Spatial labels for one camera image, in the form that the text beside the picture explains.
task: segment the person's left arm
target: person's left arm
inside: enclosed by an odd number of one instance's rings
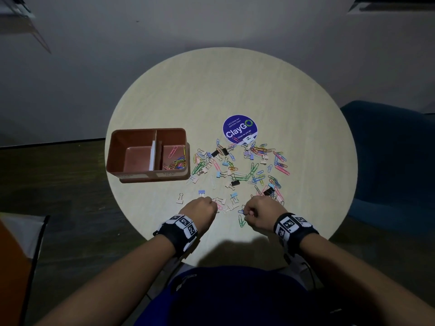
[[[216,212],[210,197],[193,200],[180,210],[193,221],[199,236],[208,230]],[[166,236],[156,235],[79,288],[36,326],[120,325],[175,253]]]

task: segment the white wall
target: white wall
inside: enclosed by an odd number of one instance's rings
[[[105,137],[144,71],[210,46],[264,52],[354,99],[435,101],[435,13],[346,15],[353,0],[25,0],[51,48],[0,36],[0,145]]]

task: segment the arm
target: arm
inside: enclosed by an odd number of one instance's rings
[[[193,220],[199,235],[208,230],[216,212],[210,197],[193,200],[180,210]],[[36,326],[120,325],[174,254],[171,241],[156,235],[79,288]]]
[[[250,225],[271,232],[284,213],[287,210],[278,202],[261,196],[249,200],[244,209]],[[394,326],[435,324],[435,309],[320,235],[308,234],[298,248],[325,284],[349,298],[375,322]]]

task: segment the forearm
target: forearm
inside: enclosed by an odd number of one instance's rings
[[[385,325],[433,325],[435,309],[360,259],[310,234],[300,245],[320,279]]]
[[[37,326],[121,324],[174,254],[166,237],[155,236],[90,280]]]

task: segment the wooden tabletop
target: wooden tabletop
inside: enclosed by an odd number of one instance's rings
[[[304,216],[329,238],[345,218],[355,193],[358,168],[351,131],[334,100],[320,85],[272,56],[246,49],[208,48],[154,66],[128,88],[115,108],[107,129],[105,159],[111,134],[117,129],[182,127],[186,129],[191,156],[198,148],[213,152],[216,139],[228,146],[222,125],[236,114],[255,121],[257,145],[267,143],[268,148],[284,153],[290,175],[275,168],[268,173],[273,155],[258,170],[264,170],[266,179],[267,175],[278,179],[287,210]],[[232,153],[234,165],[248,173],[252,161],[243,158],[242,147]],[[199,197],[200,189],[206,196],[229,201],[233,191],[225,187],[227,179],[216,178],[214,169],[210,170],[190,185],[186,181],[122,184],[109,173],[107,177],[127,219],[150,239],[162,222],[179,212],[179,193],[184,203]],[[251,194],[255,195],[254,186],[242,182],[236,192],[239,208],[217,214],[185,262],[263,269],[285,266],[274,236],[268,238],[248,225],[239,226],[237,211]]]

